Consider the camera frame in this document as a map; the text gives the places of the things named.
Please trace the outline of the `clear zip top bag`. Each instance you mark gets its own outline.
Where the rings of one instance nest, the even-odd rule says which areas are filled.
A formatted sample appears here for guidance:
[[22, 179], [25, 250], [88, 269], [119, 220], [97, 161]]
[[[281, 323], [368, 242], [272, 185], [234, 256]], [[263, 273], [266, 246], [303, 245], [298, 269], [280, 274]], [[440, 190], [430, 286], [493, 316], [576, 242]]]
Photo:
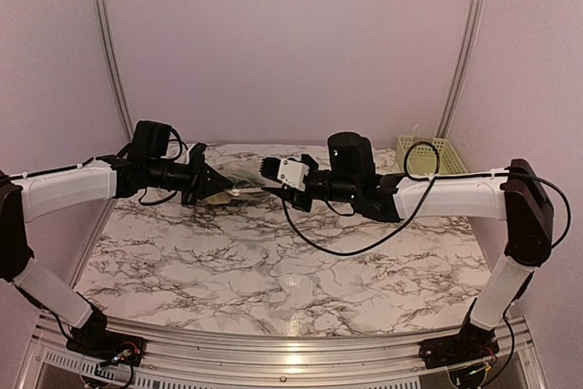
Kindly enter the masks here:
[[260, 174], [259, 165], [250, 162], [230, 161], [214, 167], [233, 186], [221, 193], [206, 198], [208, 205], [228, 205], [238, 202], [264, 200], [269, 193], [262, 189], [268, 181]]

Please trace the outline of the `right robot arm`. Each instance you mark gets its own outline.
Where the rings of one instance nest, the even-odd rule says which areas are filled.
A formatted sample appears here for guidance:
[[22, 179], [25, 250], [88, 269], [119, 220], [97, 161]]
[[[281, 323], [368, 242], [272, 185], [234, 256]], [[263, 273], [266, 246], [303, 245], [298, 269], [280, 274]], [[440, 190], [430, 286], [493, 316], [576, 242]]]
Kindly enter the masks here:
[[419, 355], [426, 368], [434, 369], [498, 352], [496, 326], [553, 248], [554, 207], [529, 163], [514, 159], [505, 169], [476, 174], [380, 175], [368, 138], [340, 132], [327, 145], [329, 169], [320, 169], [307, 154], [263, 159], [261, 175], [274, 183], [267, 191], [284, 207], [308, 212], [316, 200], [344, 202], [366, 219], [401, 227], [423, 217], [506, 222], [506, 247], [459, 332], [421, 342]]

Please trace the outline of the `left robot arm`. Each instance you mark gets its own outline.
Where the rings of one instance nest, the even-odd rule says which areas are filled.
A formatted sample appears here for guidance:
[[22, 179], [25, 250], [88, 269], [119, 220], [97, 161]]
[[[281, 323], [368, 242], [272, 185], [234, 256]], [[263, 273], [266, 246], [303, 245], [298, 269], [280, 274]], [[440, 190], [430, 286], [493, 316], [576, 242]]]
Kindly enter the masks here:
[[131, 141], [114, 155], [82, 163], [1, 177], [1, 278], [35, 307], [51, 312], [65, 333], [67, 348], [105, 365], [138, 362], [142, 339], [107, 329], [107, 317], [43, 266], [26, 237], [26, 224], [49, 213], [95, 200], [128, 199], [139, 191], [164, 189], [189, 206], [232, 188], [206, 161], [203, 143], [181, 147], [186, 162], [169, 157], [172, 126], [140, 120]]

